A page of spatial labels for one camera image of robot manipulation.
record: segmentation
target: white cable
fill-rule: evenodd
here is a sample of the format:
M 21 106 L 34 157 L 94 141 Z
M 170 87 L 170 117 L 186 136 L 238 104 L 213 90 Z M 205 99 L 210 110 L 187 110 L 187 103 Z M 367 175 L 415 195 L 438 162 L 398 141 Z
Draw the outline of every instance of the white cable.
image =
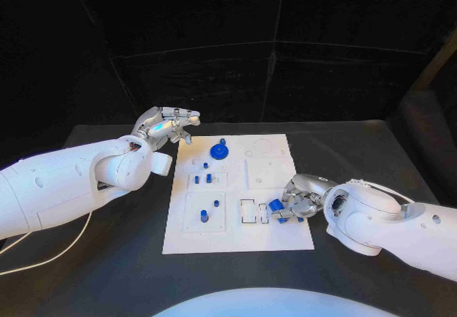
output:
M 11 269 L 10 271 L 6 271 L 6 272 L 1 272 L 0 275 L 6 275 L 6 274 L 10 274 L 10 273 L 14 273 L 14 272 L 19 272 L 19 271 L 23 271 L 24 269 L 32 269 L 33 267 L 37 267 L 46 263 L 49 263 L 50 261 L 53 261 L 56 258 L 59 258 L 59 256 L 62 256 L 62 254 L 69 250 L 69 248 L 73 246 L 73 244 L 76 243 L 76 241 L 79 240 L 82 234 L 83 234 L 83 231 L 85 231 L 85 228 L 88 226 L 88 221 L 91 220 L 91 215 L 92 215 L 92 212 L 88 213 L 88 220 L 85 221 L 85 225 L 83 225 L 83 228 L 78 234 L 78 237 L 75 238 L 75 241 L 72 242 L 72 244 L 66 247 L 66 249 L 49 260 L 46 260 L 45 262 L 40 262 L 40 263 L 36 263 L 30 266 L 26 266 L 26 267 L 20 267 L 17 269 Z
M 391 194 L 399 196 L 399 197 L 401 197 L 405 201 L 408 201 L 409 203 L 414 203 L 414 202 L 415 202 L 412 199 L 409 199 L 408 197 L 405 197 L 402 194 L 396 193 L 391 188 L 386 188 L 386 187 L 383 187 L 382 185 L 378 185 L 376 183 L 370 183 L 370 182 L 366 182 L 366 181 L 363 181 L 363 182 L 365 182 L 365 184 L 367 184 L 367 185 L 370 185 L 370 186 L 379 188 L 379 189 L 383 190 L 385 192 L 388 192 L 388 193 L 391 193 Z
M 14 241 L 14 242 L 0 251 L 0 254 L 1 254 L 8 248 L 11 248 L 11 247 L 29 236 L 30 233 L 32 233 L 32 231 L 30 231 L 27 234 L 24 234 L 24 235 L 21 236 L 21 238 L 17 239 L 17 241 Z

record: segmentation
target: gray table surface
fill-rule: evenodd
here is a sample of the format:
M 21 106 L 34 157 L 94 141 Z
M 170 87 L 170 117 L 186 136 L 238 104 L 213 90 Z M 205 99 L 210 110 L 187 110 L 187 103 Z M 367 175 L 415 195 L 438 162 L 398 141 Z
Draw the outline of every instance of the gray table surface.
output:
M 130 129 L 79 125 L 66 147 L 118 138 Z M 362 178 L 435 203 L 382 121 L 213 123 L 189 132 L 285 133 L 298 173 L 336 182 Z M 167 143 L 161 152 L 176 158 L 177 145 Z M 321 214 L 310 219 L 314 250 L 161 255 L 173 173 L 174 163 L 167 177 L 151 174 L 140 190 L 94 212 L 81 240 L 55 262 L 0 277 L 0 316 L 151 316 L 196 296 L 243 287 L 323 292 L 399 316 L 454 316 L 457 283 L 414 269 L 385 250 L 375 257 L 354 253 L 326 233 Z M 85 218 L 32 233 L 0 256 L 0 270 L 50 258 Z

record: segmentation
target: black table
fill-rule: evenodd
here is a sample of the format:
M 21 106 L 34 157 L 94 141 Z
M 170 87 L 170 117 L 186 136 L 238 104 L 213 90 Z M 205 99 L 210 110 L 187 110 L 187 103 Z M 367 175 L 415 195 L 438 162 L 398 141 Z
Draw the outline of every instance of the black table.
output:
M 76 126 L 66 147 L 114 139 L 130 125 Z M 435 203 L 428 186 L 382 121 L 216 123 L 193 135 L 285 133 L 298 173 L 336 182 L 362 178 Z M 176 158 L 177 145 L 161 152 Z M 414 269 L 385 250 L 354 253 L 310 219 L 308 251 L 161 255 L 174 163 L 167 177 L 94 212 L 86 232 L 50 264 L 0 277 L 1 316 L 150 316 L 179 302 L 226 289 L 287 287 L 337 295 L 401 316 L 451 316 L 457 283 Z M 50 258 L 75 238 L 86 216 L 34 232 L 0 257 L 0 270 Z

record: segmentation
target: white board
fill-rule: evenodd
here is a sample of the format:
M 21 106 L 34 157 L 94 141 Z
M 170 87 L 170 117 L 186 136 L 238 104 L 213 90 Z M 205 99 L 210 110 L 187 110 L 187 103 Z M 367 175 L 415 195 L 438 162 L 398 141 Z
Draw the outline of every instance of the white board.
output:
M 215 160 L 209 149 L 220 138 L 228 157 Z M 212 183 L 206 183 L 207 174 Z M 307 220 L 300 223 L 294 218 L 280 224 L 271 219 L 268 204 L 281 199 L 294 174 L 284 134 L 193 137 L 192 145 L 180 140 L 161 253 L 313 250 Z M 202 209 L 209 215 L 206 223 Z M 242 214 L 249 223 L 242 223 Z

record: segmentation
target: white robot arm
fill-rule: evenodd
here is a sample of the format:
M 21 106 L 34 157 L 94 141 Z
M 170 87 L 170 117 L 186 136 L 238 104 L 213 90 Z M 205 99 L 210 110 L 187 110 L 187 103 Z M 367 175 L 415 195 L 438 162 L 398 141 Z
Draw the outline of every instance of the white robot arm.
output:
M 457 209 L 415 203 L 362 180 L 336 185 L 305 174 L 284 189 L 282 201 L 290 198 L 295 205 L 274 218 L 310 217 L 323 209 L 327 232 L 349 249 L 376 256 L 385 248 L 408 265 L 457 281 Z
M 0 239 L 62 225 L 137 190 L 150 172 L 167 175 L 171 157 L 156 150 L 184 138 L 199 113 L 151 108 L 131 135 L 20 160 L 0 171 Z

